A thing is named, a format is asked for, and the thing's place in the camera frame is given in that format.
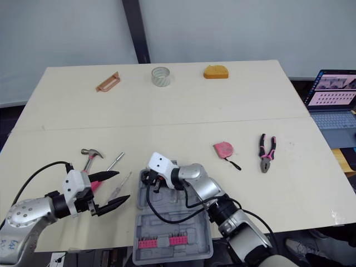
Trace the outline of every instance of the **white curtain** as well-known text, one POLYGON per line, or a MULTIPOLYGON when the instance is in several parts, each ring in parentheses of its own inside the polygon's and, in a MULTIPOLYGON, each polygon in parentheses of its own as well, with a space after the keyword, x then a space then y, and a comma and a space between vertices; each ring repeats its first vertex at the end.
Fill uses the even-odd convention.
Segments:
POLYGON ((277 59, 289 77, 356 69, 355 0, 140 0, 152 63, 277 59))
POLYGON ((0 0, 0 107, 26 102, 46 67, 128 63, 120 0, 0 0))

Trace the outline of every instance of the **pink-handled pliers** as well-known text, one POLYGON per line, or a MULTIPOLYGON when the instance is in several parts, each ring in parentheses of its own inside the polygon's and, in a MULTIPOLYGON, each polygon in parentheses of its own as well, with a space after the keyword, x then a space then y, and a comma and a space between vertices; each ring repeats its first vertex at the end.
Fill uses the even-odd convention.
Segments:
POLYGON ((276 150, 276 137, 273 136, 271 138, 271 150, 268 154, 265 151, 265 136, 266 134, 261 135, 260 139, 260 153, 259 156, 261 158, 261 170, 263 173, 266 173, 269 169, 271 160, 274 159, 274 151, 276 150))

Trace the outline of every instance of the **gray tool case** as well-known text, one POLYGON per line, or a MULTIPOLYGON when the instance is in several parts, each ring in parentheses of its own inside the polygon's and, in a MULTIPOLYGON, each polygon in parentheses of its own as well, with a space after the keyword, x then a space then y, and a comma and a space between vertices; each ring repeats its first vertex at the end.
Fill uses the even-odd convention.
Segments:
MULTIPOLYGON (((150 186, 150 200, 153 207, 167 220, 183 219, 196 210, 185 207, 184 191, 160 188, 159 193, 153 192, 150 186)), ((140 180, 137 206, 142 210, 136 217, 135 239, 133 241, 132 260, 136 265, 170 263, 174 261, 201 260, 212 257, 212 239, 210 222, 206 211, 179 224, 168 224, 161 221, 150 209, 146 201, 147 187, 140 180), (186 245, 170 245, 169 237, 187 236, 186 245), (157 240, 156 248, 139 249, 140 240, 157 240)), ((187 188, 189 204, 199 201, 191 187, 187 188)))

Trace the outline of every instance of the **black pole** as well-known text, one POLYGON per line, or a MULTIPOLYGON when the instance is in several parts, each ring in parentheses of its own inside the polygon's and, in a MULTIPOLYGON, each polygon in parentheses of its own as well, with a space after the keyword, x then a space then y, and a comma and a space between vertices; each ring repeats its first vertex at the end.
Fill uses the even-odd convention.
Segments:
POLYGON ((122 0, 139 64, 151 63, 139 0, 122 0))

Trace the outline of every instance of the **floor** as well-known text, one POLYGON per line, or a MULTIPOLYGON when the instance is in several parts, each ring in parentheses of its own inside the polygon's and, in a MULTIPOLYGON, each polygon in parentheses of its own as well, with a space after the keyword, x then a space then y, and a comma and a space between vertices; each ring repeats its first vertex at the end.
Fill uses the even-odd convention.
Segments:
MULTIPOLYGON (((311 88, 312 81, 292 81, 297 93, 303 98, 311 88)), ((0 151, 4 146, 11 129, 16 124, 24 106, 0 108, 0 151)), ((313 238, 308 230, 291 231, 285 233, 276 233, 280 252, 282 255, 294 261, 299 266, 309 266, 309 264, 297 260, 287 251, 284 246, 286 238, 294 238, 308 244, 314 248, 324 251, 331 259, 345 265, 356 266, 356 248, 350 247, 346 242, 338 241, 332 238, 326 240, 317 240, 313 238)))

